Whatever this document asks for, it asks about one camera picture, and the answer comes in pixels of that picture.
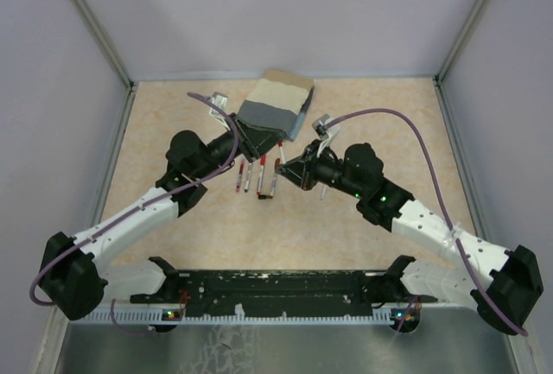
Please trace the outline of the white brown-end marker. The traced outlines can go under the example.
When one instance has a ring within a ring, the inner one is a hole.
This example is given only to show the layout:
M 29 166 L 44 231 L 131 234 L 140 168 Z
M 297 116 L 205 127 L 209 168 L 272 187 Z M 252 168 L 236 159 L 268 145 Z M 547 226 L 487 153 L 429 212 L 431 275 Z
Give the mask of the white brown-end marker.
M 275 195 L 276 186 L 277 186 L 277 177 L 278 177 L 277 174 L 273 174 L 273 177 L 271 179 L 270 193 L 269 193 L 269 199 L 270 200 L 272 200 L 274 198 L 274 195 Z

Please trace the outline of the white blue-end marker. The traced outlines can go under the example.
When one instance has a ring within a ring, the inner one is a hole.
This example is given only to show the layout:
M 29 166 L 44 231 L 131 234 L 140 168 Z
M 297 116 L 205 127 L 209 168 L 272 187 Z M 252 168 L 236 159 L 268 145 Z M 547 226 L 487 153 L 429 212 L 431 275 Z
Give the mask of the white blue-end marker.
M 248 164 L 248 168 L 247 168 L 246 176 L 245 176 L 244 193 L 248 193 L 249 190 L 250 190 L 250 186 L 251 186 L 251 175 L 252 175 L 253 167 L 254 167 L 254 164 L 253 164 L 253 163 L 249 163 L 249 164 Z

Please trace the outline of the white red-end marker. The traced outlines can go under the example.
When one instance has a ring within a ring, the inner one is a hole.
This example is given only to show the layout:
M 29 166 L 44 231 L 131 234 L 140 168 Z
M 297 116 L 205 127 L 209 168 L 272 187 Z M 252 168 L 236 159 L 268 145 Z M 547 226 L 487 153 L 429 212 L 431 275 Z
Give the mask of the white red-end marker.
M 257 195 L 260 195 L 262 191 L 262 185 L 263 185 L 263 178 L 264 178 L 264 171 L 260 171 L 258 180 L 257 180 Z

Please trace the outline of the red clear pen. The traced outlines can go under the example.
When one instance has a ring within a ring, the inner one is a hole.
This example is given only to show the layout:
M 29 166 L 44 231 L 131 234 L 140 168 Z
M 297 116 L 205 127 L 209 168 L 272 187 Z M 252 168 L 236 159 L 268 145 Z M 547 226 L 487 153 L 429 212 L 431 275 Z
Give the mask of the red clear pen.
M 236 193 L 239 193 L 240 189 L 241 189 L 243 175 L 244 175 L 244 168 L 245 168 L 245 165 L 242 162 L 240 164 L 239 168 L 238 168 L 238 176 L 237 176 L 237 182 L 236 182 L 236 187 L 235 187 L 235 192 Z

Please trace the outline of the small white red-end pen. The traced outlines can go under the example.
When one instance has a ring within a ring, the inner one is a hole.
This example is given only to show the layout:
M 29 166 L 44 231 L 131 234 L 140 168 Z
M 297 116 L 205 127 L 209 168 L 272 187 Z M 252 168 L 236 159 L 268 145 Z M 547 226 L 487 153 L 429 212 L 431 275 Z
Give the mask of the small white red-end pen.
M 279 148 L 279 153 L 280 153 L 280 163 L 283 165 L 286 163 L 286 157 L 285 157 L 285 154 L 284 154 L 284 150 L 283 150 L 283 142 L 279 142 L 278 143 L 278 148 Z

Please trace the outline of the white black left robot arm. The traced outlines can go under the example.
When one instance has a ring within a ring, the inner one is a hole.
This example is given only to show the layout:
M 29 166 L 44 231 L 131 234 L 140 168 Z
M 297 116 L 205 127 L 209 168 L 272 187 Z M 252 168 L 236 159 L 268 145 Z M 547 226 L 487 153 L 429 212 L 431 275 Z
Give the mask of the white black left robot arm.
M 255 161 L 286 136 L 284 130 L 250 126 L 236 117 L 228 127 L 210 143 L 191 130 L 176 133 L 166 172 L 139 200 L 73 237 L 62 231 L 51 236 L 34 287 L 69 320 L 87 316 L 114 287 L 104 272 L 119 253 L 194 208 L 207 192 L 205 181 L 224 173 L 236 157 Z

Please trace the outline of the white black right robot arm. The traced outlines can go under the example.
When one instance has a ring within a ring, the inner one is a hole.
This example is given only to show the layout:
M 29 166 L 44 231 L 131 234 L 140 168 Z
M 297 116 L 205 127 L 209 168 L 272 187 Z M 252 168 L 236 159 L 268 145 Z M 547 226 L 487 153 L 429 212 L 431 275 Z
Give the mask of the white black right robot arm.
M 303 191 L 321 183 L 357 199 L 369 223 L 433 251 L 449 266 L 415 258 L 398 259 L 389 269 L 387 294 L 396 301 L 430 296 L 475 311 L 488 325 L 508 335 L 523 335 L 523 325 L 543 293 L 535 253 L 523 245 L 510 250 L 449 226 L 412 193 L 384 176 L 384 164 L 368 143 L 346 149 L 343 158 L 320 149 L 314 140 L 277 173 Z

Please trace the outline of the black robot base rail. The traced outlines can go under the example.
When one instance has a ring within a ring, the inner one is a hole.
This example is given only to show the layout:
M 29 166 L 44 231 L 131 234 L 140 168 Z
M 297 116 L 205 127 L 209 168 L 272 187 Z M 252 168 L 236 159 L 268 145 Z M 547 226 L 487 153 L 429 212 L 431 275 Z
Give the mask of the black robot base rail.
M 175 304 L 187 317 L 233 316 L 241 306 L 255 317 L 369 317 L 385 304 L 411 299 L 400 282 L 414 257 L 400 256 L 386 270 L 175 269 L 160 257 L 165 280 L 153 294 L 134 294 L 133 304 Z

